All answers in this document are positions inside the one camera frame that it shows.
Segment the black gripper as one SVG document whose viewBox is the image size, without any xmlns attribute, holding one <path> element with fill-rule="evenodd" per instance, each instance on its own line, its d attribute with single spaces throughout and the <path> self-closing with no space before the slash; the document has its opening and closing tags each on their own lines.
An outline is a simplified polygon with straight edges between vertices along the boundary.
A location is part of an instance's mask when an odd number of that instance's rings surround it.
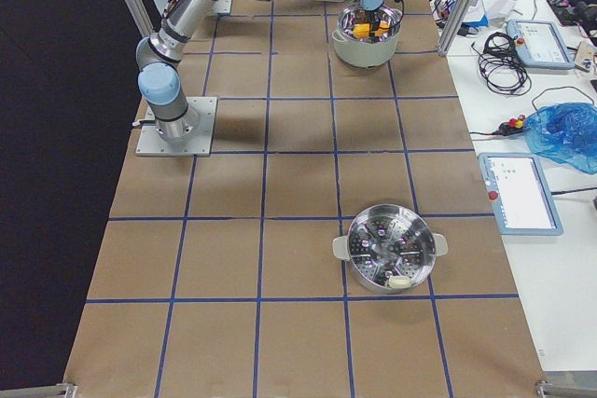
<svg viewBox="0 0 597 398">
<path fill-rule="evenodd" d="M 379 9 L 364 10 L 365 17 L 368 23 L 368 38 L 373 39 L 375 37 L 381 37 L 385 34 L 385 22 L 382 21 Z"/>
</svg>

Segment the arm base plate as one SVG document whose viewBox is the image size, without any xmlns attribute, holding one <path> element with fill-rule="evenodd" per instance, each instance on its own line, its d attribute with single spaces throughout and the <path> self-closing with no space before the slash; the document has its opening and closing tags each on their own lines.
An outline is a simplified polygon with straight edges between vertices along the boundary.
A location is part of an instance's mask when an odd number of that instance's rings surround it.
<svg viewBox="0 0 597 398">
<path fill-rule="evenodd" d="M 149 105 L 141 126 L 135 154 L 140 157 L 209 157 L 214 138 L 216 97 L 187 97 L 188 108 L 176 121 L 155 117 Z"/>
<path fill-rule="evenodd" d="M 232 9 L 232 0 L 217 0 L 212 6 L 214 16 L 229 16 Z"/>
</svg>

